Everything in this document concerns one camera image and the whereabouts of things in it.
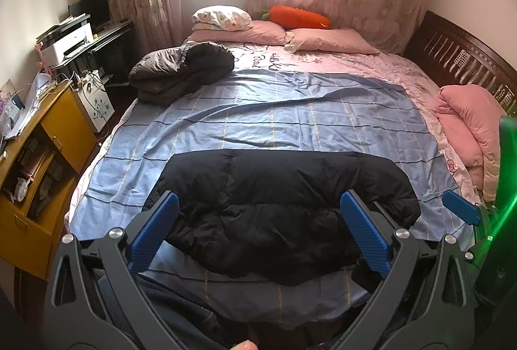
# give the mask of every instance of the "carrot plush toy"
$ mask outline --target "carrot plush toy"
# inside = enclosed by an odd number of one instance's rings
[[[330,20],[315,12],[297,9],[291,6],[276,5],[265,11],[263,20],[270,20],[285,29],[314,28],[329,29]]]

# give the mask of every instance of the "floral pillowcase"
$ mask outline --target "floral pillowcase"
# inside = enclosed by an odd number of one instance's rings
[[[234,6],[209,6],[199,9],[192,15],[192,21],[194,24],[217,26],[223,31],[245,31],[253,28],[249,13]]]

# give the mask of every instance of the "computer monitor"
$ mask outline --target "computer monitor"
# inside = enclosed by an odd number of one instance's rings
[[[110,5],[108,0],[79,0],[68,6],[68,13],[70,16],[90,14],[91,29],[99,30],[110,20]]]

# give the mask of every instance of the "cabinet drawer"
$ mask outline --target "cabinet drawer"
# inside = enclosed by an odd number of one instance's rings
[[[96,139],[70,89],[47,111],[41,125],[70,166],[81,173]]]
[[[21,213],[13,211],[8,203],[1,203],[0,207],[0,256],[36,277],[46,278],[50,235]]]

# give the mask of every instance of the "yellow wooden cabinet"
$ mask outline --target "yellow wooden cabinet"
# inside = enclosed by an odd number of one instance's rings
[[[25,199],[12,203],[6,191],[16,183],[20,157],[32,139],[44,145],[45,151],[30,178]],[[70,82],[61,82],[44,98],[20,136],[7,144],[7,156],[0,162],[2,258],[37,277],[47,278],[70,197],[95,143],[96,138],[74,98]],[[63,168],[63,173],[52,180],[48,202],[35,215],[32,207],[39,200],[49,168],[56,163]]]

